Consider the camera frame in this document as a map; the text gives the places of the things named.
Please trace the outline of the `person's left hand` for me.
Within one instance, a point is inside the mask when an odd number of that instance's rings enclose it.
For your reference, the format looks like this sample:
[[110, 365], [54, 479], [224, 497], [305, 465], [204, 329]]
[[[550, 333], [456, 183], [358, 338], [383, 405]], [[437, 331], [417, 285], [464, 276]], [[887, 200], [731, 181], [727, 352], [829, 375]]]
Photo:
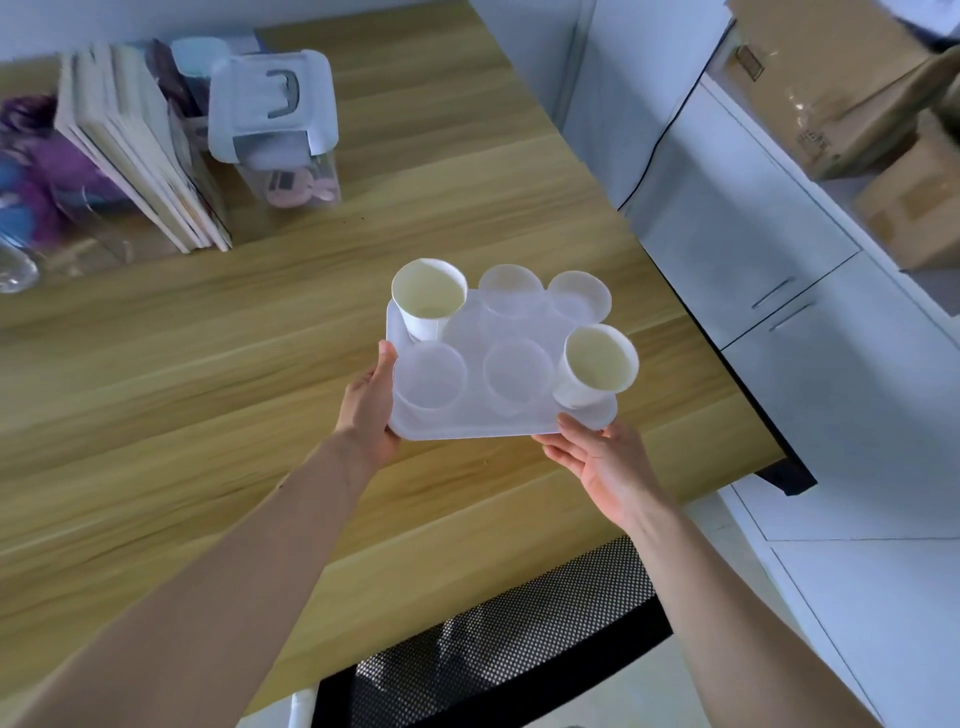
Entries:
[[346, 386], [335, 427], [354, 443], [361, 462], [373, 473], [391, 459], [401, 441], [390, 427], [394, 382], [391, 394], [379, 394], [373, 388], [377, 363]]

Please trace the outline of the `white paper cup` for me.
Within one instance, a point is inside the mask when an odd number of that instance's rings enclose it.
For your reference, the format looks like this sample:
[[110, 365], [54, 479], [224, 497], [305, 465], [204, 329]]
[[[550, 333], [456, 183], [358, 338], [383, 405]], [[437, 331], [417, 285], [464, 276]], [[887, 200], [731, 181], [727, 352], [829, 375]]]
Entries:
[[639, 354], [625, 334], [605, 323], [580, 325], [565, 339], [551, 392], [561, 407], [592, 407], [630, 388], [639, 370]]
[[437, 341], [469, 297], [466, 276], [451, 263], [418, 258], [394, 275], [391, 299], [415, 342]]

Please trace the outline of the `black table leg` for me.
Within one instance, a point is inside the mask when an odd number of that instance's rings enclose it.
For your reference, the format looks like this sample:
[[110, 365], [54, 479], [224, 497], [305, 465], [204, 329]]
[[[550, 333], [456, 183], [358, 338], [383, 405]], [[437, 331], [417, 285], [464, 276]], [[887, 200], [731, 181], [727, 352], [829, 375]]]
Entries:
[[727, 372], [743, 393], [750, 407], [762, 421], [766, 430], [773, 436], [775, 443], [782, 451], [782, 456], [774, 464], [756, 470], [754, 474], [774, 488], [781, 491], [786, 497], [796, 497], [818, 485], [818, 480], [794, 448], [787, 442], [783, 433], [777, 428], [772, 418], [763, 409], [759, 401], [749, 390], [739, 374], [729, 363], [719, 349], [715, 350]]

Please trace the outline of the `person's right forearm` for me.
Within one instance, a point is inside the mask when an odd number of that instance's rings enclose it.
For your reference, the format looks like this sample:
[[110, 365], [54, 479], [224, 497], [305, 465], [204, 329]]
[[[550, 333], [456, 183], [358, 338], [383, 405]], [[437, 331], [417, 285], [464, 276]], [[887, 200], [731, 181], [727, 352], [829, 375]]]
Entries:
[[713, 728], [882, 728], [674, 503], [641, 490], [622, 511]]

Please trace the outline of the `clear plastic bottle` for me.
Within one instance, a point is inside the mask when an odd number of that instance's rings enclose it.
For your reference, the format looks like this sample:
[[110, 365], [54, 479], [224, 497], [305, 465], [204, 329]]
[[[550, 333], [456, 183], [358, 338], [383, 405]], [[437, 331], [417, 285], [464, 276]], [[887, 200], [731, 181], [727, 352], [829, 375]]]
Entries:
[[0, 294], [18, 294], [41, 278], [37, 263], [18, 245], [0, 236]]

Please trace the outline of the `translucent white plastic tray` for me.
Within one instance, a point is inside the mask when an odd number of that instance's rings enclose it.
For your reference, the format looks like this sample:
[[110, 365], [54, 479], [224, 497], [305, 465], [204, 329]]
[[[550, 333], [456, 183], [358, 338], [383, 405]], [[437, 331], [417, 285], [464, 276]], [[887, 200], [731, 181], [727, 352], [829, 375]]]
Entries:
[[489, 310], [472, 289], [439, 341], [418, 343], [391, 301], [386, 337], [399, 359], [390, 427], [409, 441], [557, 432], [564, 408], [551, 389], [575, 326], [546, 294], [534, 298], [532, 315], [511, 318]]

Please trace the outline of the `clear plastic cup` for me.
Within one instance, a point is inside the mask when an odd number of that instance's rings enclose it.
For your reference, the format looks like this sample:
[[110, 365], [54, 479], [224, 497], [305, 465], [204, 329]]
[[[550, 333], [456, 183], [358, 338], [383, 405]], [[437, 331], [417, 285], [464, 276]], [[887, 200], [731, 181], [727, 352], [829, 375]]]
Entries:
[[552, 309], [574, 326], [603, 323], [611, 314], [612, 294], [591, 273], [565, 271], [555, 275], [546, 288]]
[[486, 270], [478, 284], [486, 310], [498, 317], [522, 319], [540, 313], [546, 289], [531, 270], [517, 264], [498, 264]]

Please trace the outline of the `light blue cup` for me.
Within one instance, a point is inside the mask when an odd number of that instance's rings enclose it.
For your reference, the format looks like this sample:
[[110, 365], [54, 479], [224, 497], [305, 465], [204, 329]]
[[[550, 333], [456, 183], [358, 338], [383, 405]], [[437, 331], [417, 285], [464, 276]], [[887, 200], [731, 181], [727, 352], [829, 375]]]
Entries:
[[214, 67], [232, 54], [224, 39], [214, 36], [190, 36], [170, 43], [177, 71], [186, 79], [208, 82]]

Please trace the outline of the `row of upright books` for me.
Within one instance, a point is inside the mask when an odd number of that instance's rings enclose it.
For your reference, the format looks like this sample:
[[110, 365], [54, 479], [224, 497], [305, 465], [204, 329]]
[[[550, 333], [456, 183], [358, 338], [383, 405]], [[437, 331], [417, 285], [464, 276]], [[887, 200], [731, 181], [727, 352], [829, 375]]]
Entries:
[[220, 190], [145, 51], [100, 43], [61, 53], [56, 102], [55, 130], [175, 249], [233, 248]]

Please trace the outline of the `large cardboard box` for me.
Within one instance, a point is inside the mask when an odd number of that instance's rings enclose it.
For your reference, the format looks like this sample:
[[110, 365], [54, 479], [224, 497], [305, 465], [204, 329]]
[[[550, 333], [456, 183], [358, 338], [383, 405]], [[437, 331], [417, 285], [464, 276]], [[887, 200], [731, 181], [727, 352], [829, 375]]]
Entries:
[[726, 0], [727, 71], [769, 134], [815, 181], [890, 160], [960, 74], [878, 0]]

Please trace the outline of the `person's left forearm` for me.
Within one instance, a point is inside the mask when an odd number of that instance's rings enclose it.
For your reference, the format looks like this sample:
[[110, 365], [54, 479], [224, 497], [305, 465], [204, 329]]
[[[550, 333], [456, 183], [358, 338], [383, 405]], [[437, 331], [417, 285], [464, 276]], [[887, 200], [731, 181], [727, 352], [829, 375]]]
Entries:
[[57, 669], [8, 728], [235, 728], [376, 468], [355, 428], [331, 435]]

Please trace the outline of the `clear storage box white lid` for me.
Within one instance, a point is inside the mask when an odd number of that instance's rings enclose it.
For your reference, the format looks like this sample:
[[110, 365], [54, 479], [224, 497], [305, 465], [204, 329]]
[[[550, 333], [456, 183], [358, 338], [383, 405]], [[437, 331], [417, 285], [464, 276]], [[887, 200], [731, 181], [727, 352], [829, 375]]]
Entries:
[[217, 162], [234, 166], [263, 205], [278, 209], [265, 196], [271, 172], [299, 168], [312, 168], [339, 186], [339, 200], [300, 208], [340, 203], [339, 138], [332, 69], [324, 54], [306, 49], [232, 54], [215, 65], [209, 87], [209, 152]]

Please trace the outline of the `pink small toy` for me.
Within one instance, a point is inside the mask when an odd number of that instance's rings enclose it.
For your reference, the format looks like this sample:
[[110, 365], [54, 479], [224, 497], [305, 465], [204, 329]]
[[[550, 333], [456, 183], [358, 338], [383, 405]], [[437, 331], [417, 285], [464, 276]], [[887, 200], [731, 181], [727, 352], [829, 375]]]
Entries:
[[335, 203], [339, 200], [339, 185], [312, 168], [275, 170], [270, 172], [265, 196], [271, 206], [288, 210], [314, 203]]

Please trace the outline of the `clear acrylic book holder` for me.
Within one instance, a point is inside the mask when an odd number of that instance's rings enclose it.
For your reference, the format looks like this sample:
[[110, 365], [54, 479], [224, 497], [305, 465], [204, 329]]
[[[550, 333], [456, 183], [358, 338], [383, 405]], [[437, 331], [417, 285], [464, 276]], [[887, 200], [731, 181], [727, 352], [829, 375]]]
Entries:
[[214, 246], [203, 223], [180, 202], [177, 191], [166, 192], [142, 164], [117, 149], [107, 135], [102, 145], [94, 134], [82, 129], [60, 104], [54, 129], [71, 141], [128, 197], [126, 202], [106, 204], [68, 214], [68, 220], [95, 240], [120, 264], [190, 254]]

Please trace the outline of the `purple plush toy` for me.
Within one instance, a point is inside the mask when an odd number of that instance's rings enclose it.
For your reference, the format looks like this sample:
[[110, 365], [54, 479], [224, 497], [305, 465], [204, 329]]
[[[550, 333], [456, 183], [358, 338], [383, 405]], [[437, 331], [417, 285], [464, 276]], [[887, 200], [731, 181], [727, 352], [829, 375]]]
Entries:
[[0, 99], [0, 237], [21, 249], [58, 243], [68, 214], [126, 195], [54, 128], [57, 98]]

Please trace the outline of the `small cardboard box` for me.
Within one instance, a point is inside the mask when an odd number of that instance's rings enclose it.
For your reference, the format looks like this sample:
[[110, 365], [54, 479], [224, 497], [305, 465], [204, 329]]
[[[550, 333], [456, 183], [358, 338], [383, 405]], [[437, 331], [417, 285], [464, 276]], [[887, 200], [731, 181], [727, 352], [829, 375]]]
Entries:
[[918, 115], [914, 144], [854, 208], [900, 270], [960, 269], [960, 145], [933, 111]]

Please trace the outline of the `person's right hand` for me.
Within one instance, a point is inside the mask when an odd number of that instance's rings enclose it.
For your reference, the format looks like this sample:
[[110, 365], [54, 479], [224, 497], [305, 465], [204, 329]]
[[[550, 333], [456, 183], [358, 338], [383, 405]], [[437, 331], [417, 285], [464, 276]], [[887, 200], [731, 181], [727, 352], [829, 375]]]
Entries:
[[633, 535], [646, 528], [657, 514], [676, 505], [660, 487], [637, 431], [619, 419], [600, 431], [609, 438], [606, 449], [559, 449], [560, 431], [534, 434], [533, 440], [549, 459], [581, 482], [590, 500], [611, 523]]

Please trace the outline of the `black mesh office chair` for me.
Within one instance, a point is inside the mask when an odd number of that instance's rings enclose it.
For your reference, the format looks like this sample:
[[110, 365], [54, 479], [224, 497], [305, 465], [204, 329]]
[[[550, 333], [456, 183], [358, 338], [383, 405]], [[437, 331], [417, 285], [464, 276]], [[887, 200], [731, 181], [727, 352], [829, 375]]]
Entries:
[[672, 634], [619, 537], [324, 678], [310, 728], [523, 728]]

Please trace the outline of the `white cabinet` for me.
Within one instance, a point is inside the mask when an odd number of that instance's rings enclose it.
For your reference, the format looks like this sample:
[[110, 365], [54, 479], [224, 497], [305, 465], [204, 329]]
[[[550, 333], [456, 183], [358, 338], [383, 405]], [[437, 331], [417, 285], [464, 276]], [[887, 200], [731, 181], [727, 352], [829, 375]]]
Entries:
[[818, 480], [733, 487], [798, 621], [889, 728], [960, 728], [960, 344], [825, 200], [703, 79], [627, 214]]

